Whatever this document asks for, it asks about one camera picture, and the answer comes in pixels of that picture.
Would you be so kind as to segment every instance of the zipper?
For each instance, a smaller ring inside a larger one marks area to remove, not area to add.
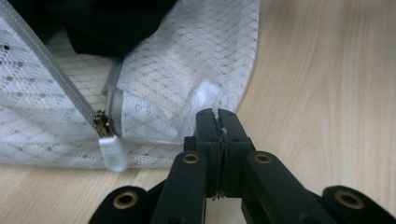
[[[105,110],[98,110],[93,116],[93,127],[98,132],[99,147],[107,169],[113,172],[123,172],[128,168],[128,157],[120,139],[112,131],[112,120]]]

